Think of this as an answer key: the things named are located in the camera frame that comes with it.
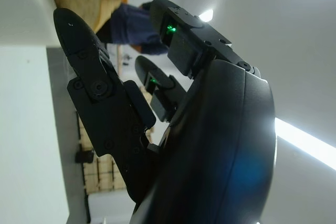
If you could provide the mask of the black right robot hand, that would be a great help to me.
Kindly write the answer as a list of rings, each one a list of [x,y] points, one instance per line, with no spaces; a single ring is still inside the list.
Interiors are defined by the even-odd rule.
[[[276,162],[268,82],[210,24],[169,0],[150,17],[168,58],[192,79],[185,90],[143,56],[136,73],[152,95],[121,81],[86,22],[54,10],[76,77],[69,95],[98,156],[111,155],[136,206],[131,223],[256,223]]]

